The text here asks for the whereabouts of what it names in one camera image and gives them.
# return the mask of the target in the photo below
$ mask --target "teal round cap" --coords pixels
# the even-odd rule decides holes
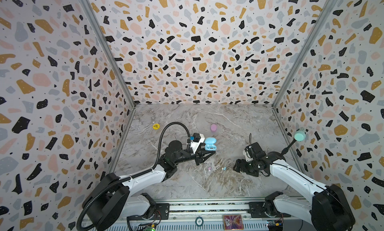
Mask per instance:
[[[296,139],[296,141],[303,141],[305,139],[305,133],[299,130],[295,133],[294,138]]]

